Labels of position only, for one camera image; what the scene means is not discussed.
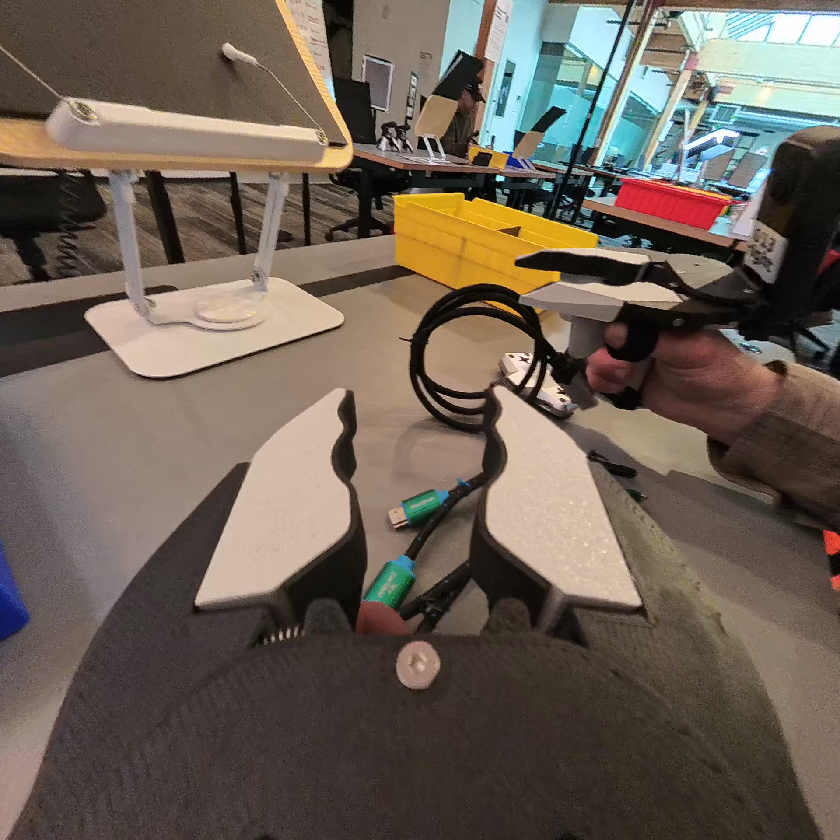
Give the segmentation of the black office chair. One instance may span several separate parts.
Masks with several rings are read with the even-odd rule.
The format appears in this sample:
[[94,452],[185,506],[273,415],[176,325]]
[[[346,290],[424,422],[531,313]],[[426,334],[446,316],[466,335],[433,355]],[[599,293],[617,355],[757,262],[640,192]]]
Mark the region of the black office chair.
[[[365,81],[334,78],[333,88],[335,101],[353,144],[374,144],[375,116],[371,104],[370,84]],[[329,179],[332,184],[349,188],[357,195],[359,212],[357,217],[349,218],[329,229],[325,234],[326,241],[333,242],[337,233],[349,233],[352,228],[361,230],[363,210],[367,212],[369,231],[377,230],[383,235],[391,233],[392,224],[375,218],[371,209],[376,207],[382,210],[386,196],[393,196],[405,188],[406,180],[400,172],[381,164],[363,165],[331,174]]]

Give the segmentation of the blue plastic bin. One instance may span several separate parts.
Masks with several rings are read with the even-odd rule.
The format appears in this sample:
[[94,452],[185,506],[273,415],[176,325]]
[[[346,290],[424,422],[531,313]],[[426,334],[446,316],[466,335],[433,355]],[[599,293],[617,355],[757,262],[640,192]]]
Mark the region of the blue plastic bin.
[[4,546],[1,545],[1,641],[15,635],[29,622],[29,612],[8,565]]

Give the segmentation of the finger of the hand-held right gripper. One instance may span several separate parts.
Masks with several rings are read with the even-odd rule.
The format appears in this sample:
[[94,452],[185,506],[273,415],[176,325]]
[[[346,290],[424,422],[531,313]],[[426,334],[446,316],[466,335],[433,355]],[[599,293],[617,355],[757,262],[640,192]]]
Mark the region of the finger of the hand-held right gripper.
[[554,282],[520,296],[520,303],[536,310],[575,319],[612,322],[627,303],[655,310],[670,309],[686,297],[651,282],[608,286],[600,282]]
[[558,272],[566,281],[571,277],[584,277],[605,284],[632,284],[645,276],[650,268],[650,258],[624,249],[543,249],[517,257],[515,267]]

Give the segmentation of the pale hdmi port block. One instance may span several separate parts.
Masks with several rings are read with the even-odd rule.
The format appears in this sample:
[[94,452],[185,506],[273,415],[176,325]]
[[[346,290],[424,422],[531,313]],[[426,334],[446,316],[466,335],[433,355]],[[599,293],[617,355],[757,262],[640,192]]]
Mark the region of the pale hdmi port block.
[[578,406],[571,400],[565,389],[554,380],[550,368],[547,369],[539,389],[537,389],[539,367],[534,369],[531,376],[527,376],[532,361],[530,352],[503,354],[499,360],[500,383],[509,390],[515,391],[522,382],[525,382],[520,393],[523,400],[558,420],[565,421],[572,417]]

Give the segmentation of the black floor stand pole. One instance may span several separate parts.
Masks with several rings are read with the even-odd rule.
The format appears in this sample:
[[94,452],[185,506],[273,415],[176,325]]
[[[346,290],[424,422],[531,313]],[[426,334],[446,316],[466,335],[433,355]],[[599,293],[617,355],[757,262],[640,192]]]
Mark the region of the black floor stand pole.
[[626,5],[625,5],[624,11],[623,11],[623,16],[621,18],[621,22],[618,25],[618,28],[617,28],[617,31],[616,31],[616,36],[614,38],[614,41],[613,41],[613,44],[612,44],[612,47],[611,47],[611,51],[610,51],[609,56],[608,56],[608,58],[605,62],[605,65],[602,69],[602,74],[601,74],[600,80],[599,80],[599,82],[598,82],[598,84],[595,88],[595,92],[594,92],[592,100],[590,102],[589,109],[588,109],[588,111],[586,113],[586,116],[584,118],[579,137],[578,137],[576,143],[574,144],[574,146],[572,148],[569,162],[566,165],[565,173],[563,174],[560,183],[555,184],[553,186],[552,194],[551,194],[551,200],[550,200],[549,203],[546,204],[545,209],[543,211],[543,217],[546,218],[546,219],[549,219],[550,221],[556,220],[559,207],[562,204],[563,194],[564,194],[565,189],[566,189],[567,185],[569,184],[569,181],[572,177],[574,167],[579,162],[581,152],[582,152],[582,149],[583,149],[585,135],[586,135],[586,133],[589,129],[589,126],[592,122],[592,118],[594,116],[596,106],[597,106],[597,104],[599,102],[599,99],[602,95],[604,85],[606,84],[606,80],[608,78],[609,70],[612,67],[614,58],[616,56],[616,52],[618,51],[618,48],[621,45],[621,41],[622,41],[622,38],[623,38],[624,31],[627,29],[628,23],[629,23],[632,15],[633,15],[635,9],[636,9],[636,5],[637,5],[637,1],[626,2]]

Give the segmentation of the person's right hand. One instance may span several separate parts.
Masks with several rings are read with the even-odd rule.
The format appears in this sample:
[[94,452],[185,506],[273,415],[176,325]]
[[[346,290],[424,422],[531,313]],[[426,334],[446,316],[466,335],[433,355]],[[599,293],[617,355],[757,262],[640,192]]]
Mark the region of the person's right hand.
[[784,375],[717,331],[662,332],[640,386],[642,406],[732,446],[780,395]]

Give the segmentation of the red plastic bin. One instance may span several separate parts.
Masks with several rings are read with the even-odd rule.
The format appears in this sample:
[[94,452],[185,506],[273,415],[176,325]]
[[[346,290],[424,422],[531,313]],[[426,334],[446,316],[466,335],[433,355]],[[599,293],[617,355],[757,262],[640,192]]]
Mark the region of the red plastic bin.
[[731,197],[717,192],[707,192],[655,179],[626,177],[622,179],[614,206],[709,230],[731,203]]

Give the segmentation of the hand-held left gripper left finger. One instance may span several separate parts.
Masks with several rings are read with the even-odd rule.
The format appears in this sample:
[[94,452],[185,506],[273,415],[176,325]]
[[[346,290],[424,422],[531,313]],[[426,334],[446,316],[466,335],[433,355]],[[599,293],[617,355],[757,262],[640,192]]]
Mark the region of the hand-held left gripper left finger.
[[352,483],[356,430],[354,394],[338,388],[257,450],[198,586],[197,610],[264,606],[287,628],[329,599],[355,624],[367,566]]

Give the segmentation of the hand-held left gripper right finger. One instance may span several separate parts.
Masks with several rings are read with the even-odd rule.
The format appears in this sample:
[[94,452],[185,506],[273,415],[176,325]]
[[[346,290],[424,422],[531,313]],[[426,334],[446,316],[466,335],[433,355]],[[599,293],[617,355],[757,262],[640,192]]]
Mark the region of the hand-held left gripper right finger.
[[559,425],[503,386],[486,393],[486,446],[469,546],[489,607],[516,600],[550,632],[571,607],[634,614],[634,575],[593,463]]

